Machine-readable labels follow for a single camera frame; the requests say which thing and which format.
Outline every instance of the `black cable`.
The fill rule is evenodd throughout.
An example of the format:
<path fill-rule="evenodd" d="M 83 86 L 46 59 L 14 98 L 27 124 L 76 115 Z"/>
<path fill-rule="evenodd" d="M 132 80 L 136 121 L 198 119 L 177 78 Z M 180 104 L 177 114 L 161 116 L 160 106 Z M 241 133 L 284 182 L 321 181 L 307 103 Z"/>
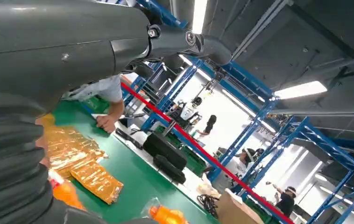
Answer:
<path fill-rule="evenodd" d="M 209 212 L 215 218 L 218 218 L 218 214 L 216 212 L 217 205 L 215 205 L 215 201 L 219 201 L 218 198 L 210 196 L 210 195 L 199 195 L 196 197 L 197 200 L 203 205 L 204 209 Z"/>

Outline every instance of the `black shirt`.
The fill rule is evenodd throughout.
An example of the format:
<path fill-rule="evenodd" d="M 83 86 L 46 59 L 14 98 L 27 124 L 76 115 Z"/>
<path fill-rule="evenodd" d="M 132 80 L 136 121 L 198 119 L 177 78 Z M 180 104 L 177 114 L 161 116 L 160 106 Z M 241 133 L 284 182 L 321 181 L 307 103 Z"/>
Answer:
<path fill-rule="evenodd" d="M 285 216 L 290 217 L 292 209 L 294 208 L 294 199 L 292 199 L 290 195 L 282 193 L 276 207 L 278 207 Z"/>

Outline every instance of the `screw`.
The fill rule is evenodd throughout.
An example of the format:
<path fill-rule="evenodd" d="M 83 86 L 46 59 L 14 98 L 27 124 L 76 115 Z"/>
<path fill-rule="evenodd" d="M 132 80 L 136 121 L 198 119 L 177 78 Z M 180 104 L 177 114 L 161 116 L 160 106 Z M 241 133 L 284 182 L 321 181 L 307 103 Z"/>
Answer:
<path fill-rule="evenodd" d="M 155 37 L 156 36 L 156 31 L 154 29 L 150 29 L 150 30 L 148 30 L 148 35 L 150 37 Z"/>

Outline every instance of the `black padded object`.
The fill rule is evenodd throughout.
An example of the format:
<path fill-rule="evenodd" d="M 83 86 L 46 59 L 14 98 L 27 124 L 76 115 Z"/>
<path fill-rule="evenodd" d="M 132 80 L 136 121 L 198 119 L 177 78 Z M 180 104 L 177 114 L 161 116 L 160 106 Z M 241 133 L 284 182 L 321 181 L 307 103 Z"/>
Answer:
<path fill-rule="evenodd" d="M 173 166 L 173 164 L 171 164 L 164 156 L 155 156 L 154 164 L 172 180 L 180 184 L 183 184 L 186 181 L 185 174 L 181 170 Z"/>
<path fill-rule="evenodd" d="M 187 165 L 185 155 L 170 144 L 162 134 L 152 133 L 148 136 L 142 147 L 153 157 L 156 155 L 164 156 L 179 170 L 183 170 Z"/>

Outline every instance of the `table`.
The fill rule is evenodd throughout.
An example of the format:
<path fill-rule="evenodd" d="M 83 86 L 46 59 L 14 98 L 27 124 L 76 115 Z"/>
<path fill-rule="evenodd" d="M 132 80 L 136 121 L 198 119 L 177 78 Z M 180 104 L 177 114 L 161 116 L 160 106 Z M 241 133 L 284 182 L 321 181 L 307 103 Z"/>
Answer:
<path fill-rule="evenodd" d="M 124 183 L 118 202 L 107 205 L 77 181 L 73 181 L 79 199 L 90 212 L 108 222 L 124 222 L 142 217 L 144 205 L 151 198 L 157 197 L 162 205 L 182 211 L 192 224 L 219 223 L 115 136 L 97 128 L 94 118 L 77 102 L 60 102 L 53 115 L 56 125 L 74 126 L 84 136 L 94 139 L 110 157 L 100 164 Z"/>

